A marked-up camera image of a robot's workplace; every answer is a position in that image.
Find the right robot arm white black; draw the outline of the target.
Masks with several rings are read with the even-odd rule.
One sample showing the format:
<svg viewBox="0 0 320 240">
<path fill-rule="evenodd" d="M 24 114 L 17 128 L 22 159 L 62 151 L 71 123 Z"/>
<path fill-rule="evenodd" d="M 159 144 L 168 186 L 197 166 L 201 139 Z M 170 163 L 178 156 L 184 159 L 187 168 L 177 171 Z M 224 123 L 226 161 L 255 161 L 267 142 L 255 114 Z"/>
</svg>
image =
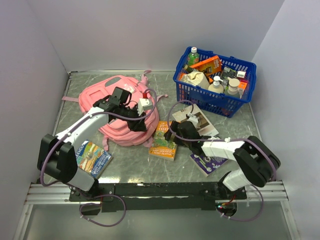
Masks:
<svg viewBox="0 0 320 240">
<path fill-rule="evenodd" d="M 223 199 L 230 199 L 236 190 L 245 186 L 262 188 L 277 178 L 281 161 L 256 136 L 216 139 L 208 135 L 201 136 L 190 121 L 168 121 L 167 125 L 165 138 L 173 138 L 177 145 L 187 147 L 193 154 L 227 159 L 238 164 L 236 170 L 230 171 L 221 179 L 218 193 Z"/>
</svg>

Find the blue treehouse book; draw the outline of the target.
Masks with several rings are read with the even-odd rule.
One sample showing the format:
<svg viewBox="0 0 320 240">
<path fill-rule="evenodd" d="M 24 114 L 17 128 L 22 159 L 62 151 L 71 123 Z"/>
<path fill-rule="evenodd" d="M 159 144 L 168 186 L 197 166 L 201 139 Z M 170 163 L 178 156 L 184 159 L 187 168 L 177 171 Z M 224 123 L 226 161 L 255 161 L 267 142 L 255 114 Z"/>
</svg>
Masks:
<svg viewBox="0 0 320 240">
<path fill-rule="evenodd" d="M 78 167 L 98 179 L 113 157 L 108 151 L 86 140 L 75 152 L 75 158 Z"/>
</svg>

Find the orange treehouse book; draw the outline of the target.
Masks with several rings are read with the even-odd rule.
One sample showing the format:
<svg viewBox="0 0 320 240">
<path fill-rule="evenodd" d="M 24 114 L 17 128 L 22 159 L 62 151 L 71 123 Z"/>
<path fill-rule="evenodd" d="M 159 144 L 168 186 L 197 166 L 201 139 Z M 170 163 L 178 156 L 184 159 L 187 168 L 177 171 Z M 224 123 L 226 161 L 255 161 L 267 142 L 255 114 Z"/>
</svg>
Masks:
<svg viewBox="0 0 320 240">
<path fill-rule="evenodd" d="M 178 146 L 173 141 L 165 139 L 165 133 L 168 130 L 169 127 L 166 121 L 158 122 L 148 153 L 150 156 L 173 162 Z"/>
</svg>

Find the white coffee cover book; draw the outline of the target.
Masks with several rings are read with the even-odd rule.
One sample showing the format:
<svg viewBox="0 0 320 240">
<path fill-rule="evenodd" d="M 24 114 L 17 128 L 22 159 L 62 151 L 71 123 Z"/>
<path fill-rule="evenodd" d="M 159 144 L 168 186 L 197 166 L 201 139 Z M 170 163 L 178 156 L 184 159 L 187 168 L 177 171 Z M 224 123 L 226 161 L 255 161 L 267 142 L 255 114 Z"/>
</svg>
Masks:
<svg viewBox="0 0 320 240">
<path fill-rule="evenodd" d="M 185 107 L 173 113 L 172 117 L 177 122 L 183 123 L 188 121 L 186 117 L 188 113 L 192 113 L 193 115 L 196 115 L 198 117 L 199 123 L 196 130 L 200 136 L 217 137 L 219 135 L 218 130 L 214 127 L 214 125 L 209 121 L 209 119 L 196 104 L 194 104 L 193 106 L 189 105 L 188 107 Z"/>
</svg>

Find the pink student backpack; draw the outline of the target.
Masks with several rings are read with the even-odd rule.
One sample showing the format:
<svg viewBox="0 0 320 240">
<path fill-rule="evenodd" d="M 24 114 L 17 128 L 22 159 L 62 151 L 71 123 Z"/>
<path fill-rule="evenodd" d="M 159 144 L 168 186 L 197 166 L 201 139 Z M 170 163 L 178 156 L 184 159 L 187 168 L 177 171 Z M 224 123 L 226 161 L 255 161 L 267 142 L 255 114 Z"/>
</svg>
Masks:
<svg viewBox="0 0 320 240">
<path fill-rule="evenodd" d="M 129 76 L 115 75 L 85 88 L 77 98 L 65 96 L 62 99 L 78 103 L 81 112 L 85 114 L 93 107 L 95 102 L 105 97 L 110 100 L 116 88 L 130 92 L 129 99 L 121 103 L 119 105 L 120 110 L 116 110 L 115 113 L 127 118 L 138 118 L 143 114 L 150 114 L 150 116 L 140 121 L 130 120 L 129 122 L 111 116 L 111 122 L 99 129 L 104 135 L 102 144 L 105 150 L 108 150 L 108 140 L 123 147 L 142 144 L 150 148 L 153 142 L 153 134 L 159 123 L 159 113 L 157 109 L 151 111 L 152 106 L 139 109 L 138 102 L 139 100 L 148 100 L 154 104 L 163 96 L 160 95 L 156 100 L 153 100 L 151 95 L 146 92 L 148 83 L 146 74 L 149 72 L 149 70 L 146 70 L 141 75 L 141 80 Z"/>
</svg>

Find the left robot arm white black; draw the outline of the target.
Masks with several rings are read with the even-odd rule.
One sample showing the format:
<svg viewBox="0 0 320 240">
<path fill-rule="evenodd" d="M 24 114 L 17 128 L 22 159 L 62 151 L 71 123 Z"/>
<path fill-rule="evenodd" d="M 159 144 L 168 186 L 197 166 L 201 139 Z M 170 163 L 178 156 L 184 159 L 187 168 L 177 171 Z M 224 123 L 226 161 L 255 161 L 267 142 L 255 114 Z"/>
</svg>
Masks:
<svg viewBox="0 0 320 240">
<path fill-rule="evenodd" d="M 95 200 L 99 195 L 99 182 L 78 166 L 76 151 L 90 135 L 113 120 L 125 121 L 133 132 L 145 132 L 145 118 L 149 115 L 140 102 L 129 107 L 131 99 L 131 92 L 116 87 L 111 95 L 97 100 L 72 126 L 56 135 L 46 134 L 40 143 L 37 162 L 40 183 L 48 186 L 44 175 L 49 175 L 56 182 L 81 191 L 87 201 Z"/>
</svg>

